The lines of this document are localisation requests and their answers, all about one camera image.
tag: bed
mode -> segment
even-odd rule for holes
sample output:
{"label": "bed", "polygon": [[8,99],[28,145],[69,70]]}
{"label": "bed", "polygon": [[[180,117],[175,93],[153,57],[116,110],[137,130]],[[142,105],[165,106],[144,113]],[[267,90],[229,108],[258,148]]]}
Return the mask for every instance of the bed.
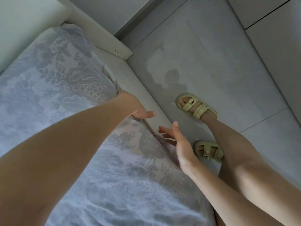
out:
{"label": "bed", "polygon": [[215,226],[210,203],[175,165],[175,148],[153,135],[171,122],[127,65],[132,52],[68,0],[1,8],[0,156],[119,88],[156,111],[146,125],[130,117],[111,133],[46,225]]}

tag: white wardrobe door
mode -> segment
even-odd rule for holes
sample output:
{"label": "white wardrobe door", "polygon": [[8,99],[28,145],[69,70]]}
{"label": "white wardrobe door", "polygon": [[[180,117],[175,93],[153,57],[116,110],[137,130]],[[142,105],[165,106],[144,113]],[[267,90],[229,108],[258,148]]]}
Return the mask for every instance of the white wardrobe door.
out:
{"label": "white wardrobe door", "polygon": [[246,29],[287,0],[228,0]]}
{"label": "white wardrobe door", "polygon": [[301,0],[290,0],[246,32],[301,123]]}

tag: green slide sandal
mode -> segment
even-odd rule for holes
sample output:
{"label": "green slide sandal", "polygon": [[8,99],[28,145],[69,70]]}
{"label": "green slide sandal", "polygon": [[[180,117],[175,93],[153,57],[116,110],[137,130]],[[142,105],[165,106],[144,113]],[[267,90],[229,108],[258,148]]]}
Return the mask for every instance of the green slide sandal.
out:
{"label": "green slide sandal", "polygon": [[[201,156],[199,154],[199,151],[197,150],[197,148],[199,146],[204,146],[204,154],[203,156]],[[210,155],[210,151],[211,151],[211,147],[216,148],[216,152],[214,154],[213,157],[211,157]],[[199,157],[203,157],[205,159],[214,159],[215,161],[217,161],[218,163],[222,163],[222,159],[224,157],[224,153],[221,150],[220,146],[217,143],[212,143],[212,142],[208,142],[208,141],[199,141],[194,145],[194,153],[195,155],[199,158]]]}
{"label": "green slide sandal", "polygon": [[[179,100],[184,98],[184,97],[190,97],[189,102],[187,102],[183,107],[179,104]],[[193,114],[188,112],[198,101],[200,101],[202,104],[196,108]],[[186,93],[178,97],[177,99],[177,106],[180,110],[183,110],[184,112],[188,113],[189,115],[193,116],[195,119],[198,121],[200,120],[201,116],[203,113],[207,110],[210,110],[213,114],[216,115],[217,118],[217,113],[216,111],[213,110],[207,103],[199,99],[196,95],[191,94],[191,93]]]}

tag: paisley pattern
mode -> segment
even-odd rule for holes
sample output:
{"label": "paisley pattern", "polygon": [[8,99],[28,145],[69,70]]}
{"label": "paisley pattern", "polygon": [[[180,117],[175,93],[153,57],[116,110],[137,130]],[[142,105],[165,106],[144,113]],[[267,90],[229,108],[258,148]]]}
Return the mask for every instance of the paisley pattern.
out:
{"label": "paisley pattern", "polygon": [[[0,155],[117,95],[75,25],[41,34],[0,76]],[[175,149],[130,117],[115,129],[47,221],[54,225],[215,225],[213,209],[174,164]]]}

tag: white headboard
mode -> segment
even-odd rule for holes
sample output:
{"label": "white headboard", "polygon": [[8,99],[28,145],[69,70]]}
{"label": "white headboard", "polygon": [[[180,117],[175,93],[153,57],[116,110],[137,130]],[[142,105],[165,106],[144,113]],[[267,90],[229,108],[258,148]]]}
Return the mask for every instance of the white headboard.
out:
{"label": "white headboard", "polygon": [[63,22],[80,26],[96,47],[124,60],[132,52],[69,0],[1,0],[0,72],[44,30]]}

